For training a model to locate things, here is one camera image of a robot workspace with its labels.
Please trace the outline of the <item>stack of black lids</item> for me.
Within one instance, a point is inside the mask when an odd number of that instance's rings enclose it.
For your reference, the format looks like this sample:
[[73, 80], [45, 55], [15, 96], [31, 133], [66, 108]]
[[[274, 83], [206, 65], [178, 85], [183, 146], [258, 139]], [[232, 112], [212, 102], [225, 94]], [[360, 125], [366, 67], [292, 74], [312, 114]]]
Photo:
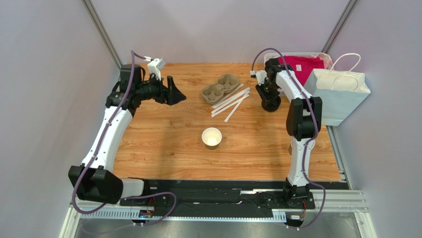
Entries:
[[275, 112], [281, 104], [281, 98], [277, 98], [273, 101], [262, 100], [262, 108], [267, 112]]

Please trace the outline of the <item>single paper cup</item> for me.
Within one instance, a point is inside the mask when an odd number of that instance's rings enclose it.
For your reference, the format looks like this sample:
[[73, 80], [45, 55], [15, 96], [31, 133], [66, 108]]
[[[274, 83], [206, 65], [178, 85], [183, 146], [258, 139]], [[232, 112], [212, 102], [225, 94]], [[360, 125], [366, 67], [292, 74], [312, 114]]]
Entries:
[[222, 141], [222, 133], [217, 128], [209, 127], [202, 132], [201, 139], [207, 149], [215, 150]]

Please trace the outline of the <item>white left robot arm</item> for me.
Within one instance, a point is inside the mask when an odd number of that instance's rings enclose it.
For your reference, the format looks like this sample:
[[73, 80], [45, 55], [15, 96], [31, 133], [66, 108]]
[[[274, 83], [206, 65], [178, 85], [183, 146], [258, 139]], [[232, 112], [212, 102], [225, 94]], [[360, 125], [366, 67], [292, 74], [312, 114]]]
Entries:
[[120, 81], [106, 98], [104, 119], [91, 149], [81, 165], [69, 169], [73, 203], [80, 199], [116, 204], [123, 198], [143, 194], [143, 179], [119, 178], [113, 174], [113, 166], [124, 132], [145, 100], [171, 106], [186, 100], [186, 96], [176, 87], [172, 76], [163, 79], [152, 68], [124, 65]]

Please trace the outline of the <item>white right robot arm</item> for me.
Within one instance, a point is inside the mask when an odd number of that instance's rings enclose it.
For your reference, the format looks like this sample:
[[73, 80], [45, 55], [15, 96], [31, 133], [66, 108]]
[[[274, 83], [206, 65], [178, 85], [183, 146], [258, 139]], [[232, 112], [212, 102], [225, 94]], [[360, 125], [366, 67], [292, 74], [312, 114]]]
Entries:
[[289, 100], [286, 130], [291, 137], [291, 165], [283, 188], [282, 201], [287, 207], [301, 206], [310, 196], [308, 175], [311, 151], [321, 129], [322, 99], [307, 92], [294, 75], [292, 66], [271, 58], [264, 70], [256, 73], [256, 90], [267, 112], [281, 104], [280, 93]]

